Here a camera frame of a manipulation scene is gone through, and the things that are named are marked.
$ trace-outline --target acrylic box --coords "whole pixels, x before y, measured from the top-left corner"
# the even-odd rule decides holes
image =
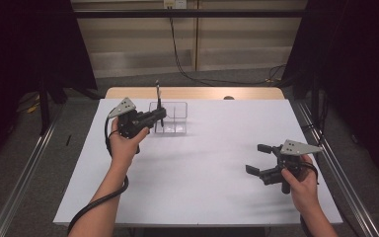
[[[150,103],[149,111],[156,110],[157,102]],[[153,130],[155,133],[187,133],[188,104],[186,102],[162,102],[166,109],[166,117],[163,119],[164,126],[158,120]]]

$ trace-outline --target person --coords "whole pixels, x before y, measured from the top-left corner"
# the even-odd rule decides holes
[[[137,146],[149,132],[149,128],[145,127],[136,136],[127,139],[117,132],[117,124],[118,118],[115,118],[112,122],[112,133],[110,135],[113,160],[91,202],[122,187]],[[89,210],[78,219],[68,236],[113,236],[118,202],[119,197],[115,197]]]
[[[308,155],[302,155],[301,159],[313,164]],[[303,216],[310,233],[315,237],[338,236],[319,204],[315,172],[304,169],[297,179],[287,169],[282,169],[281,175],[290,184],[293,203]]]
[[[113,160],[91,202],[122,187],[137,146],[149,132],[149,128],[145,127],[136,136],[127,139],[117,132],[117,120],[118,118],[114,119],[112,123],[110,135]],[[308,155],[303,155],[302,160],[313,163]],[[290,184],[294,205],[313,236],[338,236],[319,204],[315,173],[305,169],[299,180],[286,169],[281,171],[281,175]],[[68,236],[113,236],[118,203],[119,197],[115,197],[91,209],[79,218]]]

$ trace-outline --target white wall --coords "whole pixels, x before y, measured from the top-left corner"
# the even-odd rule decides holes
[[[196,3],[188,0],[188,7],[196,8]],[[201,0],[198,7],[291,10],[304,9],[306,3]],[[163,1],[156,0],[72,0],[72,5],[74,9],[163,9]],[[78,23],[97,77],[178,71],[169,19],[78,19]],[[174,19],[174,28],[185,70],[213,70],[285,63],[299,23],[292,18]]]

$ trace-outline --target dark curtain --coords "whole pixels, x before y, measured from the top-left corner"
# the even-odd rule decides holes
[[[20,98],[40,82],[56,103],[63,87],[97,89],[69,0],[0,1],[0,144]]]
[[[302,20],[283,80],[294,78],[302,98],[317,76],[379,168],[379,1],[310,0],[307,9],[333,14]]]

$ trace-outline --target human hand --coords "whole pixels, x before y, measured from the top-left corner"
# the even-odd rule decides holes
[[[149,128],[144,127],[133,138],[125,138],[119,134],[118,118],[115,118],[112,122],[112,133],[110,135],[110,145],[113,155],[112,165],[125,166],[128,168],[131,165],[138,144],[146,137],[148,132]]]
[[[313,164],[308,155],[302,155],[301,159],[303,162]],[[283,169],[281,175],[290,185],[294,205],[301,214],[305,215],[320,209],[315,172],[304,169],[297,179],[287,169]]]

